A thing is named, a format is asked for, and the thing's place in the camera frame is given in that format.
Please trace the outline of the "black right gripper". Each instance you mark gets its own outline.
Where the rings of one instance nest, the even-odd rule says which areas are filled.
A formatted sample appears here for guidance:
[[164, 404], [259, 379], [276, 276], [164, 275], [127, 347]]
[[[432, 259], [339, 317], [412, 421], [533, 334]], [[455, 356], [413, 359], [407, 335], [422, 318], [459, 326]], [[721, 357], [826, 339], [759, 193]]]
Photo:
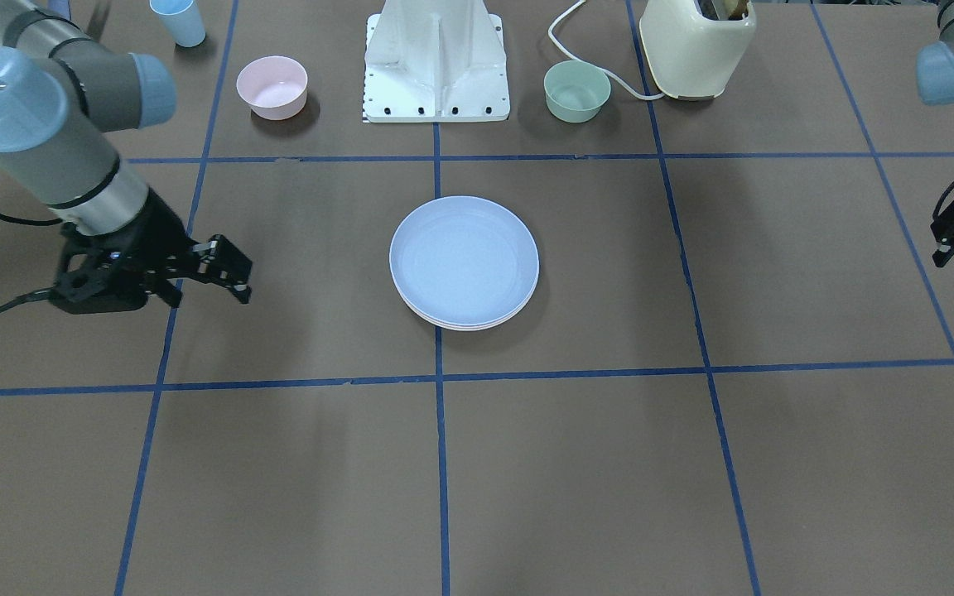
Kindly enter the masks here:
[[[139, 310], [150, 295], [175, 308], [181, 292], [171, 290], [169, 282], [178, 279], [224, 288], [242, 305], [253, 297], [248, 283], [253, 261], [224, 235], [196, 244], [155, 190], [148, 190], [137, 217], [114, 233], [84, 235], [74, 223], [65, 223], [60, 232], [65, 244], [48, 299], [67, 314]], [[186, 254], [188, 271], [167, 271]]]

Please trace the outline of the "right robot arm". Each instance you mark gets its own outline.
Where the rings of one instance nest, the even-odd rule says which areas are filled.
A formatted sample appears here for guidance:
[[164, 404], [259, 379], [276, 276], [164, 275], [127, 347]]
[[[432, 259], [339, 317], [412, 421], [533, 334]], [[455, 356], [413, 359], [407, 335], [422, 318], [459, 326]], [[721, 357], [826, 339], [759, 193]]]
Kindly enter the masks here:
[[248, 303], [253, 262], [224, 235], [200, 243], [122, 158], [107, 132], [164, 123], [171, 73], [151, 55], [105, 48], [68, 17], [0, 1], [0, 170], [53, 215], [65, 239], [52, 284], [0, 305], [48, 301], [73, 315], [181, 303], [175, 279]]

